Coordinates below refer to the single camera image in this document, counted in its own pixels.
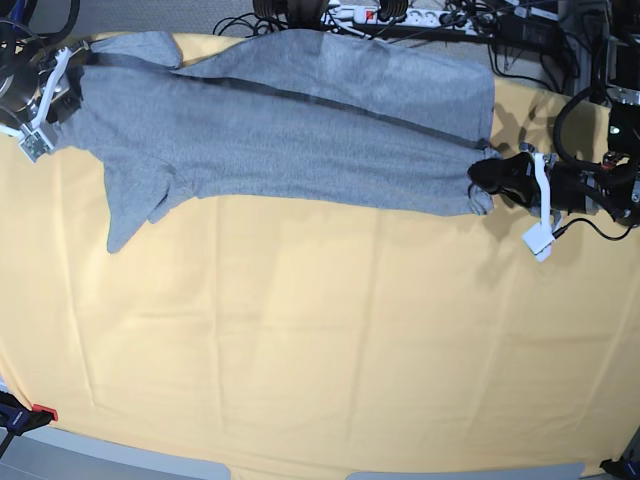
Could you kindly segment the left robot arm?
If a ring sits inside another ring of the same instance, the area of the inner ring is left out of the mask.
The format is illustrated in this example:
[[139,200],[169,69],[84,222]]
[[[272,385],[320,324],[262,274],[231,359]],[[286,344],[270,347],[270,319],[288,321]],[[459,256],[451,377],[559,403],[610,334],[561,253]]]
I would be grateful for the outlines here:
[[[606,211],[631,231],[639,226],[639,91],[612,83],[609,57],[615,47],[602,40],[592,58],[594,79],[562,108],[553,128],[557,158],[545,164],[550,207],[562,213],[593,215]],[[562,129],[571,112],[584,100],[610,103],[608,150],[599,163],[570,156],[562,144]],[[542,207],[542,188],[536,184],[533,153],[525,149],[506,159],[483,160],[468,170],[474,187],[489,195],[504,195],[531,211]]]

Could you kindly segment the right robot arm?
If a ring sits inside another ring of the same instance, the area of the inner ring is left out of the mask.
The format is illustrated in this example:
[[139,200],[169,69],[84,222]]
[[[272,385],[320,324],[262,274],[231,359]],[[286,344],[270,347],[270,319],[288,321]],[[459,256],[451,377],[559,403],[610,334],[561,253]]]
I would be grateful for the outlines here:
[[20,139],[52,138],[80,103],[85,41],[67,42],[81,3],[72,1],[60,30],[37,33],[29,23],[35,1],[1,3],[1,131]]

